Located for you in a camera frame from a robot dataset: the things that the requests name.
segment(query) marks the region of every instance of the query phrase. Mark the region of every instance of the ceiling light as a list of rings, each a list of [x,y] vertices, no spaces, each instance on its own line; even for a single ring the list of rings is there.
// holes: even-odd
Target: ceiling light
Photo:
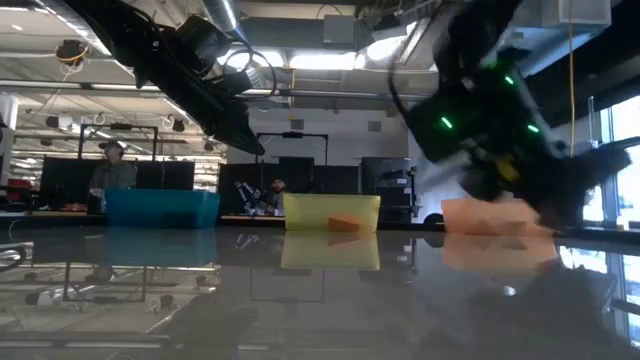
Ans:
[[[23,163],[18,163],[17,162],[17,163],[14,163],[14,165],[15,166],[19,166],[19,167],[24,168],[24,169],[31,169],[31,165],[29,165],[29,164],[23,164]]]
[[[367,47],[367,56],[373,61],[380,61],[393,55],[393,52],[402,44],[406,36],[396,36],[379,40]]]
[[[28,80],[2,80],[2,86],[33,86],[40,88],[51,88],[55,90],[81,89],[77,83],[66,83],[61,81],[28,81]]]
[[[358,57],[356,57],[356,62],[353,65],[353,67],[356,69],[364,69],[365,66],[367,66],[367,58],[362,54],[358,55]]]
[[[71,129],[69,129],[74,134],[80,134],[80,125],[71,124]]]
[[[220,63],[220,65],[224,64],[224,62],[227,61],[227,58],[229,58],[229,56],[233,54],[235,51],[237,51],[237,49],[231,49],[225,55],[219,57],[218,63]],[[273,67],[284,66],[284,59],[282,58],[282,54],[280,53],[280,51],[277,51],[277,50],[264,50],[264,51],[256,50],[256,51],[258,51],[259,53],[264,55],[265,58],[267,58],[267,60],[265,61],[263,58],[261,58],[258,55],[253,56],[253,61],[260,64],[261,66],[269,66],[269,64],[271,64],[271,66]],[[233,56],[229,60],[227,65],[234,67],[236,69],[243,69],[248,61],[249,61],[249,54],[241,53]]]
[[[143,86],[138,89],[135,85],[119,85],[119,84],[91,84],[96,90],[134,90],[134,91],[160,91],[157,86]]]
[[[13,6],[0,6],[0,11],[29,11],[29,9]]]
[[[105,134],[102,131],[96,131],[96,135],[102,136],[103,138],[111,139],[113,136],[109,134]]]
[[[309,70],[353,70],[356,53],[346,54],[302,54],[296,55],[289,63],[294,69]]]
[[[411,35],[411,32],[413,31],[413,29],[416,27],[416,24],[418,24],[417,21],[412,22],[411,24],[407,25],[406,29],[407,29],[407,35]]]

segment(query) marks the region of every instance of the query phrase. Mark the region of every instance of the cable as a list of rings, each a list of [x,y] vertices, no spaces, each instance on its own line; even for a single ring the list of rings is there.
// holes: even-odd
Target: cable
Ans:
[[[435,22],[436,18],[440,14],[440,10],[442,9],[443,4],[444,4],[444,1],[441,2],[440,5],[438,5],[438,7],[433,11],[433,14],[431,15],[431,19],[429,20],[429,23],[427,24],[427,28],[424,30],[424,33],[429,31],[429,28]],[[409,38],[410,36],[408,36],[402,42],[402,46],[398,50],[396,50],[396,52],[391,57],[391,62],[389,64],[389,74],[387,75],[387,83],[389,85],[389,92],[391,92],[391,98],[393,99],[393,103],[396,104],[396,108],[398,109],[398,112],[402,115],[402,117],[405,120],[409,117],[409,111],[407,111],[407,108],[404,107],[404,104],[402,104],[402,100],[400,100],[400,97],[398,96],[398,89],[396,88],[396,84],[394,83],[393,76],[396,73],[396,62],[398,61],[400,56],[407,50],[407,46],[409,45]]]
[[[322,6],[320,6],[320,9],[318,9],[318,12],[316,13],[316,20],[319,19],[320,17],[320,11],[322,11],[322,9],[325,8],[325,6],[331,6],[332,8],[336,9],[336,11],[338,12],[338,14],[344,16],[344,14],[342,13],[342,11],[340,11],[340,9],[338,9],[337,6],[333,5],[333,4],[322,4]]]
[[[59,46],[56,47],[55,54],[58,53],[58,49],[59,48],[60,48]],[[73,57],[70,57],[70,58],[61,58],[58,55],[56,55],[56,59],[58,59],[59,61],[62,61],[62,62],[71,62],[71,61],[75,62],[75,61],[80,60],[83,56],[85,56],[88,51],[89,51],[89,45],[85,46],[84,51],[80,55],[76,55],[76,56],[73,56]]]
[[[62,79],[62,82],[65,82],[67,80],[67,78],[69,77],[69,75],[71,75],[70,73],[66,74],[65,77]],[[42,103],[42,105],[40,105],[40,107],[38,108],[38,110],[36,110],[33,114],[31,114],[31,116],[24,121],[25,124],[30,123],[38,114],[40,114],[40,111],[42,111],[42,109],[44,109],[45,106],[47,106],[47,104],[49,103],[49,101],[51,100],[51,98],[53,98],[54,96],[58,95],[60,93],[61,89],[58,89],[54,92],[51,93],[51,95],[49,95],[49,97]]]
[[[238,50],[238,51],[234,52],[233,54],[231,54],[231,56],[234,56],[234,55],[237,55],[237,54],[240,54],[240,53],[243,53],[243,52],[247,52],[247,51],[248,51],[248,49]],[[254,51],[254,50],[251,50],[251,51],[253,51],[253,53],[255,55],[258,55],[258,57],[262,58],[267,63],[267,65],[269,66],[269,70],[271,70],[271,76],[273,77],[273,86],[271,87],[271,91],[267,95],[238,96],[237,98],[240,98],[240,99],[242,99],[244,101],[263,101],[263,100],[266,100],[266,99],[272,97],[276,93],[277,86],[278,86],[278,81],[276,80],[276,77],[277,77],[276,76],[276,70],[273,68],[273,66],[271,65],[269,60],[267,60],[267,58],[264,55],[262,55],[258,51]]]
[[[182,71],[184,71],[185,73],[187,73],[188,75],[193,77],[194,80],[197,79],[197,80],[202,81],[201,78],[199,78],[196,74],[193,73],[193,70],[188,69],[184,64],[182,64],[182,62],[180,60],[178,60],[178,57],[173,53],[173,50],[171,50],[171,46],[169,46],[169,42],[164,37],[164,34],[162,34],[162,30],[160,30],[160,27],[158,26],[158,24],[156,24],[155,21],[153,21],[151,16],[149,16],[149,14],[145,13],[144,11],[142,11],[142,10],[140,10],[140,9],[134,7],[134,6],[126,4],[126,3],[122,3],[121,5],[130,8],[131,11],[135,12],[136,14],[140,15],[143,19],[147,20],[147,23],[149,23],[149,25],[151,26],[152,30],[158,34],[158,37],[162,41],[162,44],[166,48],[166,51],[169,53],[171,58],[176,62],[176,64],[182,69]]]
[[[576,93],[573,78],[573,0],[569,0],[569,106],[571,107],[569,156],[573,157],[573,146],[576,140]]]
[[[231,55],[227,56],[227,59],[222,64],[222,75],[220,77],[223,77],[224,75],[227,75],[226,72],[225,72],[225,70],[227,68],[227,63],[229,63],[229,60],[232,57],[234,57],[234,56],[236,56],[238,54],[244,54],[244,53],[248,53],[249,54],[249,60],[247,61],[247,63],[244,65],[244,68],[242,68],[242,70],[240,72],[245,72],[245,71],[249,70],[249,67],[251,66],[251,63],[253,62],[253,54],[255,53],[255,51],[253,50],[251,45],[249,45],[249,43],[247,43],[244,40],[236,40],[234,42],[239,42],[239,43],[243,44],[245,46],[245,49],[240,49],[240,50],[234,51],[233,53],[231,53]]]

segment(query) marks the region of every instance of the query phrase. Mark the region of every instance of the person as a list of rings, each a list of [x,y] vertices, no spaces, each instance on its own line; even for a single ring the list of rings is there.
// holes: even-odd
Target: person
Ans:
[[[284,216],[284,192],[287,185],[281,179],[273,179],[271,189],[267,193],[266,214],[275,216]]]
[[[101,144],[107,161],[96,168],[89,188],[91,193],[96,190],[126,189],[136,184],[136,171],[126,161],[122,160],[124,148],[117,141]]]

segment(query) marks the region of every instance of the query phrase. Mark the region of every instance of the ceiling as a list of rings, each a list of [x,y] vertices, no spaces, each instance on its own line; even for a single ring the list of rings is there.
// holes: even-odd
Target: ceiling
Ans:
[[[177,26],[189,15],[205,17],[203,1],[210,0],[126,0],[129,4],[152,15],[158,24],[167,26]],[[528,0],[527,3],[540,1]],[[87,60],[77,71],[70,72],[67,67],[57,61],[53,53],[63,40],[73,39],[91,43],[92,39],[89,28],[74,28],[77,25],[75,14],[65,12],[64,16],[61,16],[62,12],[56,12],[56,15],[43,7],[43,5],[59,5],[63,3],[62,1],[8,0],[8,3],[11,4],[10,8],[0,5],[0,35],[2,35],[0,80],[134,84],[130,71],[118,64],[109,54],[101,52],[100,44],[90,47]],[[304,69],[304,66],[296,65],[297,68],[294,70],[279,71],[279,87],[387,94],[388,56],[375,57],[378,60],[374,60],[374,56],[369,52],[368,45],[373,43],[371,27],[376,24],[380,16],[402,10],[403,13],[398,15],[398,18],[404,28],[405,25],[428,17],[438,3],[439,1],[428,1],[422,4],[421,1],[333,0],[330,4],[324,5],[318,0],[254,0],[239,1],[235,6],[249,42],[263,53],[273,52],[280,56],[284,68],[294,66],[292,61],[295,62],[293,59],[298,55],[353,54],[353,65],[350,70]],[[438,74],[432,68],[431,45],[433,39],[446,26],[448,17],[455,11],[458,3],[458,1],[447,1],[447,6],[443,8],[445,10],[441,11],[440,17],[430,25],[428,32],[415,46],[411,46],[411,56],[406,59],[406,63],[399,65],[399,71],[396,74],[396,84],[400,92],[428,96],[437,88]],[[22,11],[20,4],[24,4],[24,7],[33,7],[29,11]],[[536,13],[529,7],[525,10],[521,11],[524,15],[520,14],[518,21],[530,25],[531,17],[535,17]],[[354,43],[328,48],[322,41],[324,30],[322,19],[325,15],[338,12],[354,16],[359,20],[355,23]],[[550,39],[557,36],[557,31],[554,29],[535,26],[513,26],[512,29],[516,29],[514,30],[516,35],[511,37],[512,42],[532,50],[540,45],[549,46]],[[364,64],[358,64],[358,61],[355,61],[356,55],[363,55],[362,58],[366,59]],[[69,114],[73,115],[75,123],[91,124],[98,114],[102,114],[105,124],[125,122],[141,126],[158,126],[161,140],[161,145],[157,149],[158,154],[200,156],[201,159],[198,159],[198,162],[203,163],[204,166],[210,164],[212,167],[217,167],[218,162],[224,161],[226,146],[216,144],[213,152],[205,152],[206,140],[197,124],[187,120],[183,133],[175,133],[170,128],[166,128],[170,127],[171,121],[167,120],[170,115],[177,119],[183,116],[164,97],[156,95],[150,97],[131,92],[126,94],[88,90],[58,92],[56,89],[44,91],[42,88],[32,87],[0,88],[0,90],[15,94],[19,99],[15,148],[24,151],[20,156],[25,158],[34,158],[39,161],[42,154],[35,152],[43,151],[56,154],[68,153],[68,156],[75,156],[78,148],[78,140],[75,138],[78,134],[72,128],[47,128],[45,124],[47,116]],[[296,108],[335,111],[341,109],[385,110],[389,116],[396,115],[395,107],[389,100],[297,97],[293,102],[290,98],[278,98],[252,106],[264,110],[269,107],[289,108],[292,105]],[[103,129],[102,133],[113,138],[116,136],[126,138],[131,144],[135,144],[137,148],[133,146],[129,148],[131,155],[143,156],[151,152],[151,142],[147,140],[149,134],[143,134],[140,131],[117,134],[110,129]],[[53,138],[52,146],[41,145],[41,140],[46,137]],[[98,135],[94,137],[96,140],[105,139]],[[98,142],[89,141],[85,151],[99,154]],[[14,166],[14,169],[21,173],[29,171],[22,166]],[[31,170],[33,174],[27,177],[37,176],[38,166],[32,166]]]

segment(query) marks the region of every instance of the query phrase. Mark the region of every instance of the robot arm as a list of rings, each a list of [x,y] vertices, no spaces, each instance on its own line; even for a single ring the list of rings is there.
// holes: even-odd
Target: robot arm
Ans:
[[[121,0],[65,3],[91,26],[118,62],[134,69],[138,88],[151,81],[189,113],[206,135],[251,154],[264,154],[249,128],[248,106],[236,96],[251,88],[246,74],[204,78],[231,42],[241,39],[228,38],[197,16],[178,29],[158,25]]]
[[[616,146],[570,157],[550,137],[508,52],[486,61],[520,3],[475,0],[453,17],[434,45],[438,91],[403,115],[430,161],[469,154],[462,185],[470,195],[492,201],[511,192],[537,210],[544,225],[573,224],[587,190],[631,162]]]

